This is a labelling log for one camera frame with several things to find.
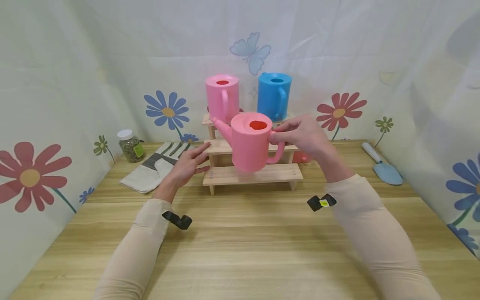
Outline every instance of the beige sleeve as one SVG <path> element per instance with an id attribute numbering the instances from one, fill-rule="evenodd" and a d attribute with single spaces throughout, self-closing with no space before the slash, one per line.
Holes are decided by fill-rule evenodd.
<path id="1" fill-rule="evenodd" d="M 388 300 L 440 299 L 407 234 L 368 181 L 354 175 L 328 183 L 333 213 Z"/>
<path id="2" fill-rule="evenodd" d="M 98 287 L 95 300 L 139 300 L 155 266 L 156 257 L 170 222 L 162 217 L 171 211 L 164 200 L 148 200 L 130 231 L 112 255 Z"/>

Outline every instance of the blue butterfly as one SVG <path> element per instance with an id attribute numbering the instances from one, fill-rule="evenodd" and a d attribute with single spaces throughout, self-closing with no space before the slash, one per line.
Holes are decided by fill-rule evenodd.
<path id="1" fill-rule="evenodd" d="M 265 45 L 258 49 L 257 42 L 259 38 L 260 32 L 252 32 L 246 42 L 244 39 L 241 39 L 230 47 L 230 52 L 233 55 L 241 56 L 243 60 L 247 60 L 248 69 L 250 73 L 255 76 L 258 74 L 258 71 L 262 69 L 264 59 L 267 58 L 272 49 L 270 45 Z"/>

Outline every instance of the green flower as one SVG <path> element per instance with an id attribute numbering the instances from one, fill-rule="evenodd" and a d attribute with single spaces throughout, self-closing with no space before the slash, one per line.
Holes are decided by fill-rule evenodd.
<path id="1" fill-rule="evenodd" d="M 103 153 L 107 153 L 108 145 L 107 141 L 105 140 L 104 135 L 99 135 L 98 136 L 98 142 L 95 142 L 94 145 L 96 146 L 95 149 L 93 149 L 93 153 L 96 155 L 101 155 Z"/>
<path id="2" fill-rule="evenodd" d="M 387 120 L 387 117 L 384 117 L 383 120 L 377 120 L 375 126 L 380 127 L 380 132 L 390 132 L 390 128 L 393 127 L 392 118 Z"/>

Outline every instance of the flower stem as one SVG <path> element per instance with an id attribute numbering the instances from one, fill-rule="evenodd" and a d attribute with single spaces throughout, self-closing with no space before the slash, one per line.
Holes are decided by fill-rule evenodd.
<path id="1" fill-rule="evenodd" d="M 463 221 L 463 219 L 465 219 L 465 217 L 468 215 L 468 213 L 470 212 L 470 210 L 473 208 L 474 205 L 472 205 L 471 207 L 469 207 L 467 210 L 465 210 L 459 217 L 457 220 L 453 221 L 452 222 L 452 225 L 453 226 L 457 226 L 458 224 L 460 224 L 460 222 Z"/>
<path id="2" fill-rule="evenodd" d="M 52 189 L 55 193 L 57 193 L 58 196 L 60 196 L 60 198 L 65 201 L 65 203 L 73 210 L 74 213 L 77 213 L 77 211 L 75 210 L 75 208 L 73 208 L 73 206 L 70 204 L 70 202 L 68 202 L 67 198 L 65 198 L 65 196 L 58 190 L 58 189 Z"/>
<path id="3" fill-rule="evenodd" d="M 180 140 L 181 140 L 181 132 L 179 130 L 179 128 L 177 127 L 177 125 L 173 124 L 173 126 L 175 126 L 175 129 L 177 130 L 177 132 L 179 133 L 179 137 L 180 137 Z"/>
<path id="4" fill-rule="evenodd" d="M 383 136 L 384 136 L 385 132 L 382 133 L 382 136 L 380 137 L 380 140 L 378 140 L 378 142 L 375 144 L 375 146 L 373 146 L 374 148 L 378 145 L 378 143 L 382 140 Z"/>
<path id="5" fill-rule="evenodd" d="M 335 134 L 333 135 L 332 141 L 335 139 L 336 134 L 338 133 L 339 130 L 340 130 L 340 124 L 336 128 L 336 131 L 335 131 Z"/>
<path id="6" fill-rule="evenodd" d="M 107 147 L 108 153 L 110 153 L 110 156 L 112 157 L 113 163 L 115 164 L 115 159 L 113 158 L 112 153 L 110 152 L 110 149 Z"/>

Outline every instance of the watering can handle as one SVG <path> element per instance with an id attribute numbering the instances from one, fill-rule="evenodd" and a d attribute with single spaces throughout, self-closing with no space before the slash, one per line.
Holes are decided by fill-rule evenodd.
<path id="1" fill-rule="evenodd" d="M 274 157 L 267 158 L 267 164 L 276 164 L 283 155 L 283 151 L 285 150 L 285 142 L 278 143 L 278 149 L 276 150 Z"/>
<path id="2" fill-rule="evenodd" d="M 373 160 L 379 164 L 382 162 L 382 159 L 380 158 L 380 156 L 378 155 L 378 153 L 375 151 L 375 149 L 372 148 L 372 146 L 370 146 L 369 143 L 367 142 L 364 142 L 362 143 L 361 147 L 365 150 L 365 152 L 370 155 L 371 158 L 373 158 Z"/>
<path id="3" fill-rule="evenodd" d="M 228 119 L 228 93 L 227 90 L 222 90 L 222 101 L 223 101 L 223 113 L 225 119 Z"/>
<path id="4" fill-rule="evenodd" d="M 275 119 L 281 120 L 282 114 L 287 106 L 287 93 L 281 87 L 278 88 L 278 92 L 280 93 L 280 105 L 278 106 L 278 112 L 275 114 Z"/>

